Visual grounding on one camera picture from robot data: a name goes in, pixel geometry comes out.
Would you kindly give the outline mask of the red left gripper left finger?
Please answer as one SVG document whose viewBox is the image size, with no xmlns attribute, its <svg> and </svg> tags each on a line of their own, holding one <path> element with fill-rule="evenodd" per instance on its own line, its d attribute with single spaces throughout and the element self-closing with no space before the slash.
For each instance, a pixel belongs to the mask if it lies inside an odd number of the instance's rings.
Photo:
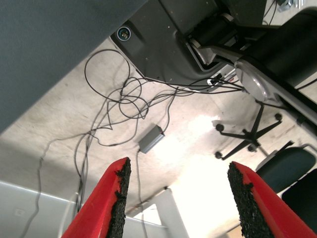
<svg viewBox="0 0 317 238">
<path fill-rule="evenodd" d="M 130 175 L 128 157 L 110 164 L 62 237 L 123 237 Z"/>
</svg>

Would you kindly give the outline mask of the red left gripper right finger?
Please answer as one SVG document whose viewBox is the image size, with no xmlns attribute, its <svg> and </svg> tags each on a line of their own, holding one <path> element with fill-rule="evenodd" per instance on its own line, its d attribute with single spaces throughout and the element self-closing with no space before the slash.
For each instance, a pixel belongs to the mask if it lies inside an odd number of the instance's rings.
<svg viewBox="0 0 317 238">
<path fill-rule="evenodd" d="M 246 238 L 315 238 L 316 233 L 252 169 L 231 162 L 227 171 L 242 235 Z"/>
</svg>

